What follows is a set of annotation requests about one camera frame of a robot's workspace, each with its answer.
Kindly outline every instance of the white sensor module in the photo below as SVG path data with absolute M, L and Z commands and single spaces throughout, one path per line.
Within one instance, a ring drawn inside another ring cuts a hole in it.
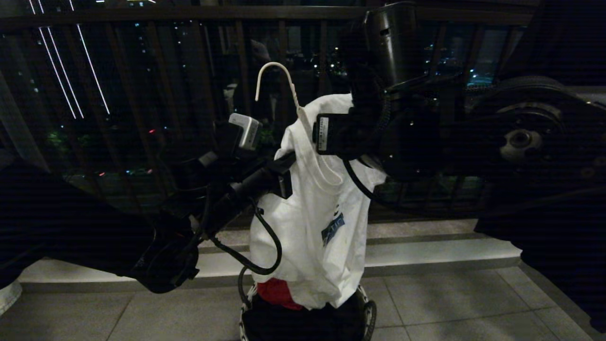
M 238 146 L 242 149 L 254 150 L 259 140 L 259 128 L 262 127 L 263 124 L 250 116 L 240 115 L 239 113 L 231 114 L 229 116 L 229 123 L 244 129 Z

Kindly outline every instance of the concrete ledge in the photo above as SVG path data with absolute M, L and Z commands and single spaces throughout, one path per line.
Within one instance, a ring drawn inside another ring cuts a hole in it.
M 477 219 L 462 219 L 369 224 L 367 244 L 488 238 L 473 232 L 477 222 Z M 248 229 L 223 230 L 217 234 L 217 239 L 238 252 L 249 251 L 250 231 Z M 222 252 L 210 240 L 202 242 L 199 249 L 201 254 Z
M 435 272 L 453 269 L 513 266 L 521 250 L 492 238 L 435 241 L 394 241 L 367 246 L 366 276 Z M 226 253 L 202 254 L 200 273 L 183 288 L 233 286 L 242 265 Z M 26 291 L 107 292 L 145 290 L 128 277 L 84 268 L 57 260 L 41 260 L 27 268 L 19 281 Z

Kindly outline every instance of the tiled floor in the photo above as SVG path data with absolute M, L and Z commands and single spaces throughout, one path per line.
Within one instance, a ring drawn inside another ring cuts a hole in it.
M 374 341 L 591 341 L 519 268 L 363 279 L 378 305 Z M 2 341 L 235 341 L 235 287 L 112 294 L 24 294 Z

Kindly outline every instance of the red cloth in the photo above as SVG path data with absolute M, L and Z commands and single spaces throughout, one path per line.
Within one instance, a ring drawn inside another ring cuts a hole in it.
M 304 307 L 293 301 L 286 281 L 270 279 L 265 283 L 257 283 L 257 294 L 272 305 L 281 305 L 291 310 L 302 310 Z

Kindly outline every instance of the blue logo print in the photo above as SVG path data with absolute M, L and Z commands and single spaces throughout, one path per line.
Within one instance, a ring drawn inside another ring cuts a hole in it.
M 322 241 L 324 242 L 324 247 L 330 243 L 330 240 L 335 236 L 337 231 L 341 226 L 345 225 L 345 220 L 343 220 L 343 213 L 339 214 L 333 221 L 328 224 L 328 227 L 322 230 Z

